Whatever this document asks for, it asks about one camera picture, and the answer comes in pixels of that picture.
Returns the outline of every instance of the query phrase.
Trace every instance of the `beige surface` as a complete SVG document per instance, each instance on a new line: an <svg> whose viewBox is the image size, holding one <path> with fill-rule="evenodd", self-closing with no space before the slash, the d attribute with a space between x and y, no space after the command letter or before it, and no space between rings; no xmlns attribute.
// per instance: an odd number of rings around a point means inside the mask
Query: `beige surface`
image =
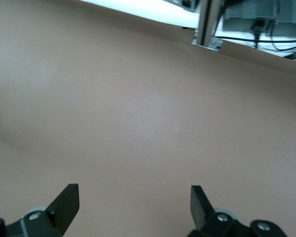
<svg viewBox="0 0 296 237"><path fill-rule="evenodd" d="M191 185L296 237L296 76L86 3L0 0L0 216L79 183L65 234L185 237Z"/></svg>

